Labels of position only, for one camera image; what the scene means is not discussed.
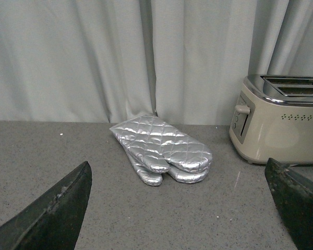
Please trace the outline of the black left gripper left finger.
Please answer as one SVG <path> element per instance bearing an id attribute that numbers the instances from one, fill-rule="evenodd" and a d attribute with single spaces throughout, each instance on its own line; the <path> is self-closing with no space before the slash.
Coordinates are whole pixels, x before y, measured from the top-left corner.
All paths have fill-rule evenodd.
<path id="1" fill-rule="evenodd" d="M 0 226 L 0 249 L 74 249 L 91 186 L 85 161 Z"/>

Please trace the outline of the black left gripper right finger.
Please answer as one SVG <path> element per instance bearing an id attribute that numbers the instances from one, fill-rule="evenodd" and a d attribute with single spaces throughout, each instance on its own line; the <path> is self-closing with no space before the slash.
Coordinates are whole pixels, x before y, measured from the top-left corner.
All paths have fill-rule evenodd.
<path id="1" fill-rule="evenodd" d="M 313 249 L 313 181 L 273 158 L 268 159 L 264 174 L 297 249 Z"/>

